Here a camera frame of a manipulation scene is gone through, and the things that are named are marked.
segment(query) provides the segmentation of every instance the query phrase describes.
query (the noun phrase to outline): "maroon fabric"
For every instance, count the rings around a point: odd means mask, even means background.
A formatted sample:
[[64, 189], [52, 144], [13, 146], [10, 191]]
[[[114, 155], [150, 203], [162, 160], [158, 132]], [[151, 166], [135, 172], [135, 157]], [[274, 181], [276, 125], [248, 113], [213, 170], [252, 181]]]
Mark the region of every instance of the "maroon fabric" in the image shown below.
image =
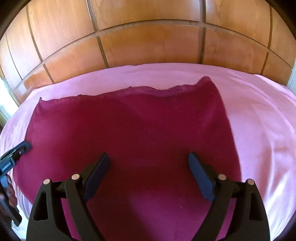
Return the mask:
[[[240, 181], [231, 128], [209, 77], [169, 90], [136, 87], [40, 100], [25, 140], [32, 149], [14, 177], [31, 202], [44, 179], [65, 180], [102, 152], [109, 154], [109, 170], [87, 204], [107, 241], [192, 239], [210, 203], [189, 170], [191, 151], [218, 173]], [[78, 239], [67, 202], [63, 205]], [[230, 219], [231, 212], [220, 238]]]

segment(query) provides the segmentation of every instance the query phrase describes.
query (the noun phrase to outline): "bright light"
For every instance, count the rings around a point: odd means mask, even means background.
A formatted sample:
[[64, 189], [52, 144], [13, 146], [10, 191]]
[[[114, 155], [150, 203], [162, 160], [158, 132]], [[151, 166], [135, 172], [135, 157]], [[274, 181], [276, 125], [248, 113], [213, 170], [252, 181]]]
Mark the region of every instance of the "bright light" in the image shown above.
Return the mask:
[[0, 79], [0, 111], [4, 112], [9, 118], [17, 111], [18, 106], [9, 95], [4, 82]]

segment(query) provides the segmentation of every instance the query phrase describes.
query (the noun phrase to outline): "metal pin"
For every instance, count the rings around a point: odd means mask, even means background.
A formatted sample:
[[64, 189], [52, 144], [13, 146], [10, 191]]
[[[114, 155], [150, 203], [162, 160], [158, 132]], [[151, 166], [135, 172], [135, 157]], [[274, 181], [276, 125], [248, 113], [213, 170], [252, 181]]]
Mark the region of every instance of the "metal pin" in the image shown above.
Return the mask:
[[47, 184], [49, 184], [50, 183], [50, 179], [45, 179], [44, 181], [43, 181], [43, 184], [44, 185], [47, 185]]
[[226, 180], [226, 176], [224, 174], [219, 174], [218, 178], [223, 181]]
[[248, 181], [247, 181], [250, 185], [254, 185], [255, 184], [255, 182], [254, 182], [254, 180], [253, 179], [248, 179]]
[[71, 178], [72, 180], [77, 180], [79, 177], [80, 177], [79, 174], [73, 174]]

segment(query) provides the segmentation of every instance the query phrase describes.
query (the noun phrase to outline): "pink bed sheet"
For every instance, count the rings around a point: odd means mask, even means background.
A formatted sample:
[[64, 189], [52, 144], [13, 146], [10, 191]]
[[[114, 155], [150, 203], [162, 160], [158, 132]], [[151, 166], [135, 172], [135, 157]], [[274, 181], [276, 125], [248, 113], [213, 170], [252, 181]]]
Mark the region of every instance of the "pink bed sheet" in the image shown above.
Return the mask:
[[[77, 76], [30, 94], [3, 129], [0, 155], [24, 140], [40, 97], [50, 100], [79, 94], [98, 95], [143, 85], [168, 89], [195, 84], [203, 76], [209, 76], [221, 94], [239, 155], [242, 180], [255, 180], [273, 240], [296, 210], [296, 96], [259, 75], [215, 66], [171, 63], [123, 66]], [[13, 184], [19, 205], [29, 216], [32, 204]]]

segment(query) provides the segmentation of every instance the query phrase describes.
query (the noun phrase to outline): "wooden wall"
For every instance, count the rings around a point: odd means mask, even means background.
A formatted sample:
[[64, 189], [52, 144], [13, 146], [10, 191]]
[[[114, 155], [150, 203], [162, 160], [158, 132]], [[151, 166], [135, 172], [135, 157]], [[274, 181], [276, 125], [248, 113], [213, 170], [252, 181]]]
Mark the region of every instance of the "wooden wall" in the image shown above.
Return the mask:
[[287, 84], [296, 41], [265, 0], [32, 0], [0, 40], [0, 75], [36, 88], [104, 68], [200, 63]]

